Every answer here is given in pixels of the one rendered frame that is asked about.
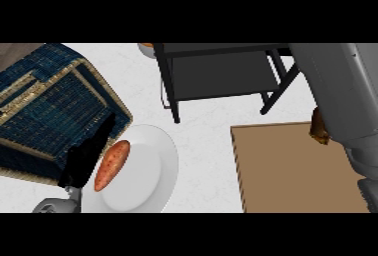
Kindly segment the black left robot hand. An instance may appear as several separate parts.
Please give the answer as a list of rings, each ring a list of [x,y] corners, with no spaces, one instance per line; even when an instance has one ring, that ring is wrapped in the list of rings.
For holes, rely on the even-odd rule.
[[[66,165],[57,183],[59,187],[84,187],[91,176],[113,125],[115,114],[110,114],[93,137],[85,139],[79,146],[70,147],[67,151]]]

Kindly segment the black tiered shelf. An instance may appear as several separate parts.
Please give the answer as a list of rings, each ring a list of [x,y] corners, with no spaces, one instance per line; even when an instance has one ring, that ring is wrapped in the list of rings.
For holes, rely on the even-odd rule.
[[[286,43],[153,43],[166,108],[180,122],[178,102],[259,94],[264,115],[299,71],[285,69]]]

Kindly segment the brown wooden tray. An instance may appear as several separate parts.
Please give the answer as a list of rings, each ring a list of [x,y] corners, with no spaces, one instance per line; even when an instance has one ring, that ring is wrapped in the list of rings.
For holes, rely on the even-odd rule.
[[[367,211],[342,146],[318,144],[308,131],[307,122],[230,128],[246,213]]]

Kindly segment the brown squash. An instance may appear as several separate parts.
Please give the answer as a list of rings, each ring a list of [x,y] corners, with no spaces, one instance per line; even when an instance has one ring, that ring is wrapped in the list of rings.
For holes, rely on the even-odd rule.
[[[329,134],[324,129],[324,123],[321,120],[321,115],[318,108],[314,108],[313,114],[311,114],[311,125],[310,125],[310,137],[323,145],[329,142]]]

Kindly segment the orange sweet potato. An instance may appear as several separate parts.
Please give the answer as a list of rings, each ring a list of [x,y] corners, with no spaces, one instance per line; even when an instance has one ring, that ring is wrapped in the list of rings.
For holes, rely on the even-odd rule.
[[[94,178],[94,191],[98,192],[116,176],[129,153],[129,142],[118,141],[107,149]]]

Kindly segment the white plate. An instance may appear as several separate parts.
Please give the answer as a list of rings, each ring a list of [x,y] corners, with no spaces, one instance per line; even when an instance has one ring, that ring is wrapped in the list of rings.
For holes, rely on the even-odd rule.
[[[131,144],[124,166],[109,185],[94,191],[94,177],[82,188],[82,212],[160,212],[174,190],[178,154],[171,137],[152,125],[131,126],[119,137]]]

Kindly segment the blue wicker basket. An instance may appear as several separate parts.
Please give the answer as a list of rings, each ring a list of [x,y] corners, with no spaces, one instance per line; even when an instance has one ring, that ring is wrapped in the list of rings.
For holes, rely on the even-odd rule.
[[[60,43],[0,43],[0,175],[57,186],[67,151],[131,113],[84,56]]]

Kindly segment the white bowl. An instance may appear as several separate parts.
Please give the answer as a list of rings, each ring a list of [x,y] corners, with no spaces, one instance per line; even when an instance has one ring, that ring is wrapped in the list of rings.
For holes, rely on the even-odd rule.
[[[141,54],[150,58],[155,59],[155,50],[152,46],[146,46],[141,43],[137,44],[138,50],[141,52]]]

